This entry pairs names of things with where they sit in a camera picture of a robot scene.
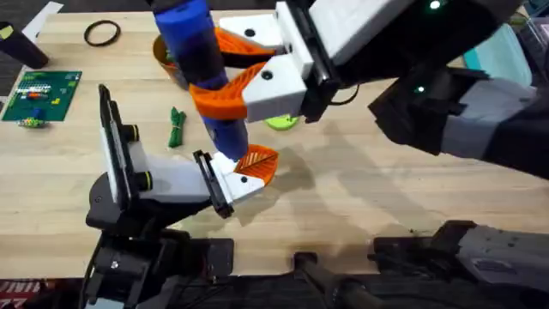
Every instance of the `green rope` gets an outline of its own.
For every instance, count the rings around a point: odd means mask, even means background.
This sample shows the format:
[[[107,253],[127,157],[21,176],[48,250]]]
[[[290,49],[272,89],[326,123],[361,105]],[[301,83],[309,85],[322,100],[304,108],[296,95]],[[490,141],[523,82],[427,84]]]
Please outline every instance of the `green rope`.
[[[176,148],[183,145],[183,124],[187,119],[184,112],[178,112],[175,107],[172,107],[172,134],[168,147]]]

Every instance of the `wooden tabletop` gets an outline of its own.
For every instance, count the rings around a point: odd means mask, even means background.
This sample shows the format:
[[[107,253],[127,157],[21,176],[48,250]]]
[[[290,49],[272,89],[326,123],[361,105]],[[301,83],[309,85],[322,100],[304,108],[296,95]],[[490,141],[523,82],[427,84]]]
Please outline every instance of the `wooden tabletop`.
[[[120,40],[86,45],[84,29],[102,19],[120,24]],[[83,76],[64,122],[47,130],[0,122],[0,278],[82,276],[99,235],[84,222],[88,193],[106,169],[99,83],[124,121],[139,125],[150,154],[188,160],[195,150],[214,151],[189,94],[153,58],[157,35],[150,13],[58,14],[45,24],[38,42],[51,58],[47,69]],[[209,209],[177,227],[194,237],[234,238],[237,274],[285,272],[296,251],[318,252],[333,270],[375,271],[366,262],[374,237],[431,234],[449,219],[549,233],[545,180],[390,142],[366,108],[389,84],[362,86],[354,103],[329,108],[317,124],[287,132],[249,125],[250,142],[280,152],[271,186],[237,205],[229,220]],[[189,116],[184,146],[174,150],[166,147],[172,106]]]

